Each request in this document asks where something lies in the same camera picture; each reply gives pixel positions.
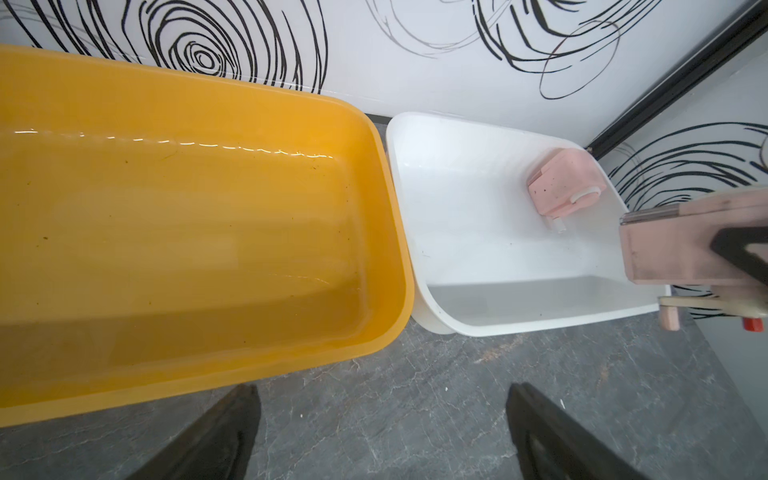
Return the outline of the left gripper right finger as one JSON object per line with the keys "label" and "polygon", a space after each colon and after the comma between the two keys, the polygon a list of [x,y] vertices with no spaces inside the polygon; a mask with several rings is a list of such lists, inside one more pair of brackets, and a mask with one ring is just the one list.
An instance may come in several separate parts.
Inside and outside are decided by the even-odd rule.
{"label": "left gripper right finger", "polygon": [[506,418],[525,479],[644,479],[530,383],[510,386]]}

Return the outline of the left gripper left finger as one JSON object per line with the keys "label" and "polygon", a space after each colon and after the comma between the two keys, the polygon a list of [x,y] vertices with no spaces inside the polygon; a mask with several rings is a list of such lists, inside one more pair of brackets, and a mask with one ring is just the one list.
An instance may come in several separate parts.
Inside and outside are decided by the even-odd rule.
{"label": "left gripper left finger", "polygon": [[257,387],[238,385],[130,477],[243,479],[260,419]]}

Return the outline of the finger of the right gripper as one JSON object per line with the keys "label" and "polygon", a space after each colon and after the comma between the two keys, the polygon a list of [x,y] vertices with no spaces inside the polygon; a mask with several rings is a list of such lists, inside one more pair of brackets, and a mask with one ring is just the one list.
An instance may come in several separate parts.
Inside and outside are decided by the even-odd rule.
{"label": "finger of the right gripper", "polygon": [[766,286],[767,261],[748,250],[750,245],[766,244],[766,226],[729,227],[714,235],[709,248],[738,270]]}

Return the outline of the pink sharpener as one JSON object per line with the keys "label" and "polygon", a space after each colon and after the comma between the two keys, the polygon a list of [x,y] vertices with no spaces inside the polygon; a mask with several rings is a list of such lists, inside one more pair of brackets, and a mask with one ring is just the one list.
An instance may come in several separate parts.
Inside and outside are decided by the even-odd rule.
{"label": "pink sharpener", "polygon": [[[740,318],[749,332],[767,319],[767,285],[760,284],[710,250],[714,235],[729,227],[767,227],[767,189],[737,188],[681,203],[627,213],[619,234],[625,273],[639,285],[704,286],[709,297],[662,296],[661,325],[681,328],[685,309],[714,309]],[[767,261],[767,244],[748,250]]]}
{"label": "pink sharpener", "polygon": [[596,204],[607,182],[591,154],[568,148],[543,162],[528,179],[527,189],[536,212],[561,233],[566,230],[564,219]]}

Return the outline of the white plastic storage box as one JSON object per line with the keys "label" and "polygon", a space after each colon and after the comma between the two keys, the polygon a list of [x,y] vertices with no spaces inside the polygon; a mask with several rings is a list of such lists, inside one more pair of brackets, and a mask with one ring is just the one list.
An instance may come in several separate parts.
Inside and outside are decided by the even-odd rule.
{"label": "white plastic storage box", "polygon": [[470,337],[565,328],[652,313],[670,294],[628,280],[615,188],[562,229],[536,212],[528,179],[569,140],[408,112],[389,122],[386,145],[423,328]]}

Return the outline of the yellow plastic storage box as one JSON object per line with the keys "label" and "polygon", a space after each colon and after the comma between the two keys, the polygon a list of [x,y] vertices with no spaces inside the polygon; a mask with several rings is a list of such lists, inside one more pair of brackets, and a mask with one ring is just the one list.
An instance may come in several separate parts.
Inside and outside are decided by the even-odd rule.
{"label": "yellow plastic storage box", "polygon": [[365,356],[413,302],[357,108],[2,47],[3,426]]}

